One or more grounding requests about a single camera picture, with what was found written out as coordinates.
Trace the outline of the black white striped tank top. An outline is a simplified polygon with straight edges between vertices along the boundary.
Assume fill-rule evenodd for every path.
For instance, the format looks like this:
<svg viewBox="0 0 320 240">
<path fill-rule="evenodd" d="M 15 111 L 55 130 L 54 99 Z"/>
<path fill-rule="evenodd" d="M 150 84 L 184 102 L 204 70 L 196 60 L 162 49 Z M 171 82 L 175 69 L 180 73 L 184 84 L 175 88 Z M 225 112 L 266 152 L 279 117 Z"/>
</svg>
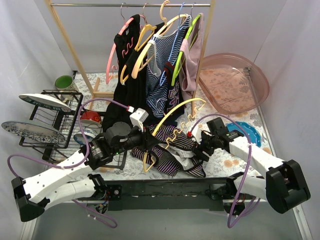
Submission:
<svg viewBox="0 0 320 240">
<path fill-rule="evenodd" d="M 172 177 L 179 171 L 196 178 L 206 177 L 204 160 L 196 156 L 194 151 L 196 141 L 173 125 L 162 125 L 155 137 L 160 143 L 147 153 L 136 147 L 130 154 L 145 163 L 147 168 L 155 168 Z"/>
</svg>

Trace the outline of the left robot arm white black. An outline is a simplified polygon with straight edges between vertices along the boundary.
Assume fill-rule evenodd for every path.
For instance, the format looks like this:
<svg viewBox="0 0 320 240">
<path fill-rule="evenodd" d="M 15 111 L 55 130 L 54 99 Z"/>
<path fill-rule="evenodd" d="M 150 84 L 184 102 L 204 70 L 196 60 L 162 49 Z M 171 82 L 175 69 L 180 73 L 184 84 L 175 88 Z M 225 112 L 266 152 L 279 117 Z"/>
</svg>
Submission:
<svg viewBox="0 0 320 240">
<path fill-rule="evenodd" d="M 20 220 L 34 220 L 66 201 L 115 197 L 116 187 L 107 186 L 100 174 L 91 172 L 112 162 L 118 154 L 134 148 L 149 151 L 160 142 L 148 126 L 121 129 L 114 125 L 54 167 L 28 178 L 17 176 L 11 185 Z"/>
</svg>

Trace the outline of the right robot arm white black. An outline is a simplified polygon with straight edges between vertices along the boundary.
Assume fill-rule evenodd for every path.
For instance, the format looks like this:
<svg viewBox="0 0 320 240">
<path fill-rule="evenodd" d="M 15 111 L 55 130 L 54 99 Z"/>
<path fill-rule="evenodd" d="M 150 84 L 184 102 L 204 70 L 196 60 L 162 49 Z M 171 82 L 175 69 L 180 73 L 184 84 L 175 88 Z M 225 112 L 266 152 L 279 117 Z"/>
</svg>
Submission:
<svg viewBox="0 0 320 240">
<path fill-rule="evenodd" d="M 238 172 L 229 176 L 225 186 L 216 190 L 216 194 L 237 199 L 241 195 L 250 195 L 263 199 L 278 213 L 306 202 L 311 193 L 299 163 L 275 157 L 256 145 L 251 140 L 258 133 L 245 133 L 237 122 L 233 128 L 224 124 L 220 117 L 208 121 L 209 130 L 202 130 L 196 124 L 187 133 L 196 140 L 194 152 L 208 161 L 216 149 L 222 149 L 235 157 L 246 161 L 260 177 L 248 176 Z"/>
</svg>

